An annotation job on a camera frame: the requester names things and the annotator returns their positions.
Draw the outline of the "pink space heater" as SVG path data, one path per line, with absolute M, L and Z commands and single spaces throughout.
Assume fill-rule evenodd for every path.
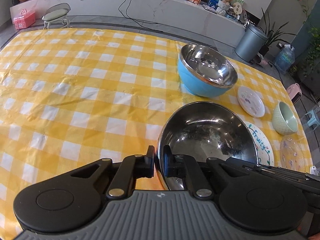
M 293 104 L 296 104 L 300 100 L 300 98 L 302 97 L 302 90 L 301 90 L 300 85 L 298 83 L 291 84 L 286 89 L 286 91 L 287 91 Z

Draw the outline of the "white tv cabinet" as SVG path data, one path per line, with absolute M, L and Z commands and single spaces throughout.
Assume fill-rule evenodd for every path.
M 10 8 L 11 17 L 23 9 L 41 18 L 49 7 L 68 3 L 72 16 L 129 16 L 132 19 L 167 25 L 212 38 L 236 47 L 245 33 L 239 23 L 186 0 L 28 0 Z

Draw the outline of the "small grey stool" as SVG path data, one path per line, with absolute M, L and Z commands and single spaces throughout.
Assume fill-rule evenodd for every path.
M 61 22 L 61 28 L 70 28 L 70 20 L 67 18 L 70 10 L 71 7 L 68 3 L 60 3 L 50 7 L 42 17 L 44 29 L 49 29 L 54 22 Z

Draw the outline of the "grey metal trash bin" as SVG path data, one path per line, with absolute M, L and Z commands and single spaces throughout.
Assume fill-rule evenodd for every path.
M 246 62 L 251 61 L 262 48 L 268 37 L 255 25 L 249 24 L 245 34 L 235 48 L 235 53 Z

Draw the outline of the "orange steel bowl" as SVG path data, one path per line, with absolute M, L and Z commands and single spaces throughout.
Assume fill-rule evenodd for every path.
M 253 137 L 246 124 L 228 108 L 210 101 L 188 103 L 176 110 L 163 126 L 157 141 L 156 168 L 167 190 L 183 190 L 182 180 L 164 174 L 165 145 L 173 154 L 187 154 L 205 162 L 229 157 L 258 163 Z

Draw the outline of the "small blue plastic stool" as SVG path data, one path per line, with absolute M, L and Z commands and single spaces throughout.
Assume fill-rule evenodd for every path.
M 306 113 L 306 115 L 309 117 L 307 122 L 308 126 L 312 127 L 314 125 L 313 129 L 316 129 L 320 124 L 317 113 L 314 110 L 310 110 Z

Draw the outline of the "pink storage box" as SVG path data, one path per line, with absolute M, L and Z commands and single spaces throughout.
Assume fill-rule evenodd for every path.
M 23 9 L 19 15 L 14 17 L 13 24 L 16 30 L 26 29 L 36 21 L 35 11 Z

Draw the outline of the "white fruity plate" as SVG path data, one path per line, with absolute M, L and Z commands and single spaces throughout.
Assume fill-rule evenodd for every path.
M 272 146 L 262 130 L 250 122 L 245 122 L 253 137 L 258 154 L 258 164 L 274 166 L 274 155 Z

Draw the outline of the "blue steel bowl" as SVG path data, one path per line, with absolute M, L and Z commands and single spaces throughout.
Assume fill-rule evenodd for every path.
M 186 44 L 179 53 L 178 74 L 186 89 L 205 98 L 221 96 L 238 81 L 232 63 L 215 49 Z

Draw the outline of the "potted green plant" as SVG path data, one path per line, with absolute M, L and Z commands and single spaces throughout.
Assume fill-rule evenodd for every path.
M 259 54 L 261 54 L 262 56 L 265 56 L 267 54 L 267 52 L 269 51 L 270 46 L 272 44 L 274 44 L 274 42 L 281 41 L 281 42 L 287 43 L 286 40 L 281 38 L 283 35 L 295 36 L 295 34 L 283 31 L 283 28 L 286 25 L 288 25 L 289 22 L 285 22 L 284 24 L 280 25 L 278 28 L 275 28 L 276 23 L 273 22 L 271 24 L 269 12 L 265 13 L 263 11 L 263 9 L 261 9 L 261 10 L 263 13 L 263 21 L 265 24 L 265 29 L 263 32 L 267 36 L 267 40 L 263 44 L 262 48 L 259 50 Z

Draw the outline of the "green ceramic bowl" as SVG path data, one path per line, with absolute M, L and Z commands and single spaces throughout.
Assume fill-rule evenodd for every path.
M 293 111 L 282 101 L 273 110 L 272 125 L 281 135 L 290 135 L 298 131 L 298 122 Z

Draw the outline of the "small white sticker plate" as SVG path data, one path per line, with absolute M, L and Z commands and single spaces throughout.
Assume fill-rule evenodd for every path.
M 265 115 L 265 106 L 259 95 L 246 86 L 240 86 L 237 91 L 237 99 L 242 109 L 255 118 Z

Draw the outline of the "clear glass plate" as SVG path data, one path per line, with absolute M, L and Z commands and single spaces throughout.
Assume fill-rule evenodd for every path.
M 305 161 L 299 143 L 291 136 L 284 136 L 280 143 L 281 167 L 288 170 L 305 172 Z

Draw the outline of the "blue water jug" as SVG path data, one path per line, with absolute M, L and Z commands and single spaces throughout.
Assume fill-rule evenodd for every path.
M 285 44 L 274 59 L 274 65 L 282 74 L 285 74 L 295 62 L 295 48 L 291 44 Z

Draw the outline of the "yellow checkered tablecloth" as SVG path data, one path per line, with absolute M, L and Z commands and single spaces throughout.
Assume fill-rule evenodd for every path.
M 1 51 L 1 239 L 25 187 L 108 157 L 144 153 L 178 108 L 183 43 L 114 30 L 24 32 Z

